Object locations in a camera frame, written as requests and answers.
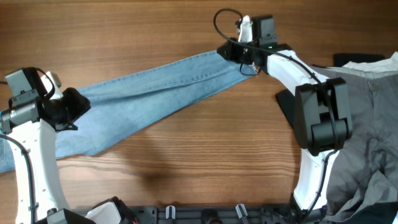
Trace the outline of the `light blue denim jeans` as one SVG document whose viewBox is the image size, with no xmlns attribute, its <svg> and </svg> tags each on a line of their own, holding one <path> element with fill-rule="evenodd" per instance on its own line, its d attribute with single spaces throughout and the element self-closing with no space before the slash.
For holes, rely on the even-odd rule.
<svg viewBox="0 0 398 224">
<path fill-rule="evenodd" d="M 211 51 L 80 88 L 91 108 L 75 121 L 78 130 L 58 133 L 55 156 L 95 156 L 254 74 L 252 65 L 227 61 Z"/>
</svg>

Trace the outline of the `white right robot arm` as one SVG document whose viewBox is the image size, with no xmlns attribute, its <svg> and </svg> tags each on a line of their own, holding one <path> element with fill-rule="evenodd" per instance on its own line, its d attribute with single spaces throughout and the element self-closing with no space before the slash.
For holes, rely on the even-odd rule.
<svg viewBox="0 0 398 224">
<path fill-rule="evenodd" d="M 279 44 L 274 18 L 240 16 L 238 38 L 227 38 L 217 52 L 226 60 L 252 65 L 280 81 L 276 95 L 301 148 L 300 174 L 286 217 L 291 223 L 320 221 L 326 215 L 331 168 L 352 136 L 348 86 L 310 68 L 287 44 Z"/>
</svg>

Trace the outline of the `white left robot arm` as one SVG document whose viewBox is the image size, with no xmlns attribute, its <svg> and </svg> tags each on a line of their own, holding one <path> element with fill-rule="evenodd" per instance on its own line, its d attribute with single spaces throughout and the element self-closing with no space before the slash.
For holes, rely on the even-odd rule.
<svg viewBox="0 0 398 224">
<path fill-rule="evenodd" d="M 63 193 L 55 157 L 59 126 L 70 126 L 90 108 L 74 88 L 60 98 L 45 99 L 35 90 L 13 99 L 1 113 L 1 138 L 10 144 L 15 163 L 18 206 L 15 222 L 28 223 L 139 223 L 122 200 L 113 197 L 86 215 L 70 210 Z"/>
</svg>

